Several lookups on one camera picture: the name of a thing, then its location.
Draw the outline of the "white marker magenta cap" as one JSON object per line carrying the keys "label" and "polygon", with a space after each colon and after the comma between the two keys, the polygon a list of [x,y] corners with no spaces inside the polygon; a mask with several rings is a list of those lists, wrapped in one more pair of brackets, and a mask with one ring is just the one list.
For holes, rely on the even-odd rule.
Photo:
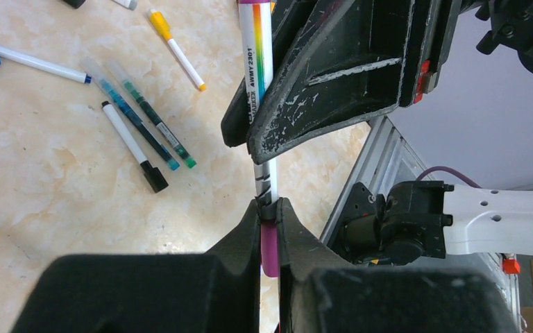
{"label": "white marker magenta cap", "polygon": [[[273,80],[273,47],[270,1],[239,1],[248,118],[257,128],[264,115],[265,96]],[[256,200],[260,207],[262,270],[270,278],[279,276],[276,203],[278,201],[276,160],[254,159]]]}

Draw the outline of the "green gel pen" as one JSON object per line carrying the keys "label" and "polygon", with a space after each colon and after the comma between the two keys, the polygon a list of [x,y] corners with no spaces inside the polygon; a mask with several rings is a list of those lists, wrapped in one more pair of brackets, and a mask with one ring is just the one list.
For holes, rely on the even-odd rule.
{"label": "green gel pen", "polygon": [[178,157],[185,165],[192,169],[196,166],[196,160],[189,154],[189,151],[182,145],[180,140],[174,135],[168,125],[161,119],[160,115],[154,110],[147,98],[143,95],[142,90],[135,84],[135,81],[127,71],[116,61],[105,61],[105,68],[113,75],[118,83],[138,104],[140,109],[149,118],[158,132],[164,137],[169,146],[175,151]]}

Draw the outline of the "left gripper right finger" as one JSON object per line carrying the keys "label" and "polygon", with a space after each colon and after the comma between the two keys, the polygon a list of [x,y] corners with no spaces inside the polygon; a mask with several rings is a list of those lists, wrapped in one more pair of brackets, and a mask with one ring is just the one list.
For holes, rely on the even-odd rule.
{"label": "left gripper right finger", "polygon": [[280,332],[517,332],[477,271],[361,268],[324,246],[287,198],[277,204]]}

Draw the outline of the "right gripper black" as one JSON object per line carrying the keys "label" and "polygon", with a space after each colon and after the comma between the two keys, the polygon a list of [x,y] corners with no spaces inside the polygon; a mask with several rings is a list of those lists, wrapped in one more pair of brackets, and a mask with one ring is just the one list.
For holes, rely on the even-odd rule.
{"label": "right gripper black", "polygon": [[484,55],[492,54],[500,45],[513,49],[533,74],[533,0],[462,1],[460,13],[475,8],[475,16],[491,24],[476,49]]}

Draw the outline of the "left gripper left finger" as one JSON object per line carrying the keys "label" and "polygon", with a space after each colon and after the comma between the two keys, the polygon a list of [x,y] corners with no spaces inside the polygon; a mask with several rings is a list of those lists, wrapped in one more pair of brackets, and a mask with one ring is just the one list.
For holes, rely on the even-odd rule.
{"label": "left gripper left finger", "polygon": [[260,227],[251,201],[204,253],[66,255],[41,274],[14,332],[257,332]]}

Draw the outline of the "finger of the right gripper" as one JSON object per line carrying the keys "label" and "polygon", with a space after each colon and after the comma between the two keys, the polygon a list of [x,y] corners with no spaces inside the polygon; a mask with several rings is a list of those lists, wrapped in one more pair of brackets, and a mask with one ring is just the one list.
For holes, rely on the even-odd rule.
{"label": "finger of the right gripper", "polygon": [[406,108],[448,58],[459,1],[312,1],[247,137],[270,160],[309,139]]}
{"label": "finger of the right gripper", "polygon": [[273,13],[266,1],[240,3],[244,78],[221,121],[226,146],[246,143],[273,75],[281,68],[286,52],[312,9],[312,1],[277,1]]}

